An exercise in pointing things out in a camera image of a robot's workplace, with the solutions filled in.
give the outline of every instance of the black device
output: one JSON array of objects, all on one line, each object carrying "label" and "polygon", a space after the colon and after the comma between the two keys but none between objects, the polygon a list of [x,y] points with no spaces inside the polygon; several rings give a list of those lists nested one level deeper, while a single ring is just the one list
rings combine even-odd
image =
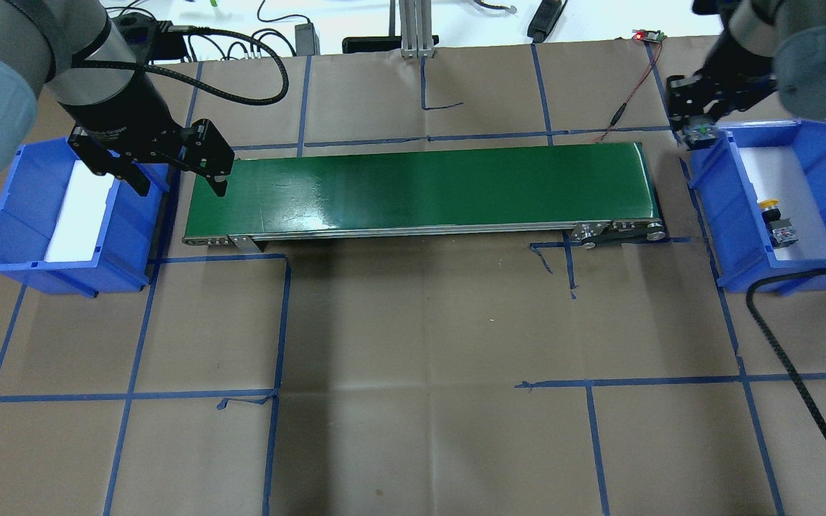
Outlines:
[{"label": "black device", "polygon": [[537,12],[528,24],[528,38],[535,43],[542,43],[554,31],[554,26],[563,14],[566,0],[541,0]]}]

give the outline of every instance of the small electronic component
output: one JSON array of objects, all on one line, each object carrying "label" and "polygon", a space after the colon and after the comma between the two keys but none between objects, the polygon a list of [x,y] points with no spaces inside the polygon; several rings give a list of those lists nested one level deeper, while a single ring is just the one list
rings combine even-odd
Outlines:
[{"label": "small electronic component", "polygon": [[665,39],[665,32],[661,30],[633,30],[633,39],[637,42],[661,43]]},{"label": "small electronic component", "polygon": [[783,219],[778,205],[779,201],[776,199],[767,199],[757,203],[761,209],[761,216],[764,218],[764,226],[770,235],[770,244],[774,249],[789,247],[799,241],[796,229],[793,228],[789,219]]}]

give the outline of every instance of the white foam insert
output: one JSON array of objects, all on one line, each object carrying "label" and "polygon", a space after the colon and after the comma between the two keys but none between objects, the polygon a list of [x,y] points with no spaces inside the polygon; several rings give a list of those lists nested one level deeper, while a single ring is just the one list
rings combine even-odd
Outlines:
[{"label": "white foam insert", "polygon": [[774,249],[777,260],[826,258],[826,228],[812,189],[791,147],[748,147],[739,149],[757,202],[779,199],[783,219],[796,229],[796,244]]},{"label": "white foam insert", "polygon": [[44,262],[87,262],[95,255],[114,176],[95,176],[75,161]]}]

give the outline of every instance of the black hose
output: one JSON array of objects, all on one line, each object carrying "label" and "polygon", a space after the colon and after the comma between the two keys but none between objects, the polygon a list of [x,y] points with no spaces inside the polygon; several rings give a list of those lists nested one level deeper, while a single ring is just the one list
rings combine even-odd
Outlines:
[{"label": "black hose", "polygon": [[771,283],[778,283],[780,281],[789,281],[793,279],[821,277],[822,275],[826,275],[826,268],[817,269],[814,271],[803,271],[800,273],[783,274],[778,275],[778,277],[767,277],[757,280],[751,284],[750,287],[748,287],[747,295],[745,296],[745,303],[748,306],[748,311],[750,311],[751,317],[754,318],[754,322],[757,323],[757,326],[759,326],[761,331],[763,331],[764,337],[766,337],[767,342],[770,343],[770,347],[772,347],[774,353],[777,354],[779,362],[782,363],[784,369],[786,369],[789,379],[792,380],[794,385],[796,385],[796,390],[799,391],[799,395],[802,396],[802,401],[805,402],[805,406],[809,409],[809,414],[812,414],[812,419],[814,419],[815,424],[817,425],[817,430],[822,432],[824,440],[826,441],[826,421],[824,421],[824,416],[820,413],[819,409],[817,409],[817,404],[815,404],[812,394],[810,394],[809,389],[805,386],[805,382],[802,380],[802,376],[799,374],[799,371],[797,371],[796,367],[792,365],[792,360],[790,360],[789,356],[786,355],[786,351],[783,350],[783,346],[779,344],[779,340],[777,340],[777,337],[773,334],[773,331],[770,330],[770,327],[767,325],[764,317],[761,316],[759,311],[757,311],[757,306],[754,306],[754,293],[757,292],[758,288],[764,287],[764,285],[770,285]]},{"label": "black hose", "polygon": [[215,86],[208,85],[205,82],[198,81],[188,75],[184,75],[184,73],[174,72],[174,70],[168,70],[167,68],[161,68],[160,66],[153,66],[151,64],[137,64],[135,62],[121,62],[121,61],[81,61],[73,63],[74,68],[95,68],[95,69],[111,69],[111,70],[131,70],[134,72],[148,72],[148,73],[155,73],[155,75],[164,75],[165,77],[170,77],[171,79],[175,79],[176,81],[186,82],[188,85],[192,85],[195,88],[199,88],[205,92],[208,92],[210,95],[216,95],[216,97],[224,98],[230,102],[238,102],[238,104],[243,105],[271,105],[279,102],[283,98],[285,98],[285,94],[289,91],[289,75],[288,72],[285,71],[285,65],[283,63],[282,58],[274,52],[266,43],[261,42],[259,39],[253,39],[250,36],[246,36],[239,32],[232,32],[232,30],[223,30],[223,29],[210,29],[209,27],[194,27],[194,29],[187,30],[184,32],[184,35],[193,35],[193,36],[228,36],[229,38],[240,39],[243,42],[248,42],[250,44],[256,45],[258,48],[263,49],[270,55],[273,62],[276,63],[276,67],[279,69],[280,75],[283,78],[283,87],[282,89],[272,97],[269,98],[248,98],[248,97],[240,97],[240,95],[230,94],[230,92],[225,92],[216,88]]}]

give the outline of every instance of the cable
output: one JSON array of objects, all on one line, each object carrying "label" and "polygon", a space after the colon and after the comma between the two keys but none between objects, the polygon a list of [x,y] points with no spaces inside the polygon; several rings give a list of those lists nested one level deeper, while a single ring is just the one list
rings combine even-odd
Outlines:
[{"label": "cable", "polygon": [[477,4],[478,6],[481,6],[483,9],[492,9],[494,11],[505,11],[505,12],[508,12],[509,14],[515,14],[515,13],[518,12],[518,10],[515,8],[515,6],[496,6],[496,4],[485,3],[483,0],[473,0],[473,3]]},{"label": "cable", "polygon": [[132,6],[108,7],[105,10],[108,11],[108,13],[110,11],[122,10],[121,13],[117,14],[117,16],[123,16],[127,11],[134,11],[134,12],[137,12],[137,13],[147,14],[147,16],[150,17],[151,19],[155,19],[155,14],[152,14],[151,11],[146,10],[146,9],[142,9],[141,7],[132,7]]},{"label": "cable", "polygon": [[805,382],[802,381],[799,371],[797,371],[796,367],[792,365],[792,360],[790,360],[789,356],[786,355],[786,351],[783,350],[783,346],[779,344],[779,340],[777,340],[777,337],[773,334],[773,331],[770,330],[770,327],[767,325],[764,317],[761,316],[759,311],[757,311],[757,306],[754,306],[754,292],[756,292],[758,288],[764,287],[764,285],[770,285],[771,283],[778,283],[780,281],[789,281],[792,279],[821,277],[822,275],[826,275],[826,268],[759,279],[748,287],[747,295],[745,296],[745,303],[748,306],[748,311],[750,311],[751,317],[754,318],[754,322],[757,323],[757,326],[759,326],[761,331],[763,331],[764,337],[766,337],[767,342],[770,343],[770,347],[773,348],[774,353],[777,354],[777,358],[781,363],[783,363],[783,367],[786,368],[786,372],[789,374],[789,379],[792,380],[794,385],[796,385],[796,390],[799,391],[799,395],[802,396],[802,401],[805,402],[805,406],[809,409],[809,414],[812,414],[812,419],[814,419],[815,424],[817,425],[817,430],[820,430],[820,433],[824,436],[824,440],[826,441],[826,421],[824,421],[824,416],[820,414],[819,409],[817,409],[817,405],[812,398],[812,394],[809,393],[809,389],[805,386]]},{"label": "cable", "polygon": [[615,112],[613,117],[610,118],[610,124],[607,124],[607,130],[604,131],[604,134],[595,138],[594,140],[591,140],[591,143],[601,143],[601,141],[603,141],[604,138],[610,134],[610,131],[614,130],[614,127],[617,126],[617,122],[619,122],[620,118],[623,117],[623,112],[626,111],[627,105],[632,100],[633,95],[636,95],[636,92],[639,90],[640,86],[642,86],[642,83],[645,82],[646,78],[649,77],[649,74],[652,73],[652,70],[655,69],[655,65],[656,63],[658,63],[658,58],[662,56],[663,48],[662,43],[655,43],[655,45],[658,46],[658,49],[655,55],[652,56],[651,61],[649,61],[649,66],[647,66],[645,72],[642,73],[642,77],[640,77],[639,82],[636,82],[636,85],[633,86],[633,89],[632,91],[630,91],[630,94],[627,95],[627,99],[623,101],[623,104],[621,104],[620,107],[617,108],[617,112]]},{"label": "cable", "polygon": [[266,0],[262,0],[260,6],[257,7],[257,19],[263,23],[276,23],[284,19],[296,19],[296,17],[298,19],[305,19],[305,23],[311,23],[311,19],[304,14],[286,14],[285,16],[279,16],[277,19],[262,19],[262,17],[260,17],[260,10],[263,9],[263,4],[266,4]]},{"label": "cable", "polygon": [[230,92],[225,92],[216,88],[215,86],[208,85],[205,82],[197,81],[190,77],[189,75],[183,75],[180,72],[174,72],[174,70],[168,70],[167,68],[161,68],[160,66],[153,66],[151,64],[137,64],[135,62],[121,62],[121,61],[81,61],[73,63],[74,68],[95,68],[95,69],[109,69],[109,70],[131,70],[134,72],[148,72],[148,73],[155,73],[155,75],[164,75],[165,77],[170,77],[171,79],[175,79],[176,81],[186,82],[188,85],[194,86],[199,88],[205,92],[208,92],[210,95],[216,95],[216,97],[224,98],[230,102],[238,102],[238,104],[243,105],[271,105],[279,102],[283,98],[285,98],[285,94],[289,91],[289,75],[288,72],[285,71],[285,65],[283,63],[282,58],[273,51],[266,43],[261,42],[261,40],[250,38],[250,36],[246,36],[244,34],[240,34],[239,32],[232,32],[232,30],[223,30],[223,29],[210,29],[209,27],[192,27],[192,29],[187,29],[183,32],[184,35],[193,35],[193,36],[228,36],[229,38],[240,39],[243,42],[252,43],[256,45],[260,49],[263,49],[270,55],[273,62],[276,63],[276,67],[279,69],[280,75],[282,75],[283,79],[283,87],[282,89],[272,97],[269,98],[248,98],[248,97],[240,97],[240,95],[233,95]]},{"label": "cable", "polygon": [[296,55],[298,55],[298,53],[295,52],[295,47],[292,46],[292,42],[289,42],[289,39],[286,38],[286,36],[284,36],[282,32],[279,32],[276,29],[260,29],[260,30],[258,30],[258,32],[255,32],[250,36],[252,38],[257,38],[260,42],[262,42],[263,38],[266,38],[266,36],[274,36],[275,38],[281,39],[283,42],[285,42],[285,45],[288,46],[288,48],[289,48],[289,52],[292,53],[292,57],[295,57]]},{"label": "cable", "polygon": [[187,43],[187,46],[190,47],[190,57],[193,58],[193,60],[195,62],[199,61],[199,59],[196,58],[196,50],[193,49],[193,36],[197,36],[197,38],[202,38],[202,39],[205,39],[207,42],[212,43],[212,45],[214,47],[216,47],[216,50],[219,50],[219,53],[222,54],[222,59],[225,59],[225,56],[226,56],[225,50],[223,50],[219,46],[219,43],[216,43],[215,40],[213,40],[212,38],[209,38],[209,36],[203,36],[202,34],[191,34],[190,36],[186,37],[186,43]]},{"label": "cable", "polygon": [[234,43],[231,43],[229,45],[229,51],[225,54],[227,58],[233,59],[232,58],[232,50],[235,49],[236,46],[239,46],[240,48],[242,48],[245,56],[247,56],[249,54],[247,47],[244,46],[244,43],[234,42]]}]

